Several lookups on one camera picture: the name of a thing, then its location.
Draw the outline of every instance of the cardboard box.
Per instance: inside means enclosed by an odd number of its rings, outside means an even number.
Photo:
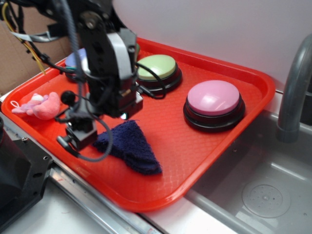
[[[35,8],[24,8],[26,33],[45,32],[47,25],[52,23],[53,20],[39,14]],[[49,43],[36,43],[36,46],[54,63],[71,53],[67,38]],[[32,55],[26,53],[26,47],[11,34],[4,21],[0,21],[0,95],[4,95],[38,73],[40,69],[32,59]]]

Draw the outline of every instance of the faucet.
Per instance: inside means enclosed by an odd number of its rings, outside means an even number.
[[[300,121],[312,121],[312,34],[301,43],[292,62],[279,111],[276,138],[296,142]]]

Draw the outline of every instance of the navy blue cloth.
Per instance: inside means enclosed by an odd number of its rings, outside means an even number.
[[[136,172],[144,175],[154,175],[162,172],[150,144],[142,130],[134,120],[126,121],[112,129],[113,148],[111,155],[121,158]],[[108,145],[106,132],[99,134],[93,144],[98,151],[104,152]]]

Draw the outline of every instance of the stainless steel sink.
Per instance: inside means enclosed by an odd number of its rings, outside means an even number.
[[[262,112],[186,198],[238,233],[312,233],[312,130],[285,144],[276,122]]]

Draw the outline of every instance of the sink drain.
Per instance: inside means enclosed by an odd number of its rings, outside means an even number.
[[[244,188],[242,194],[246,208],[264,218],[283,215],[291,204],[288,191],[270,180],[253,181]]]

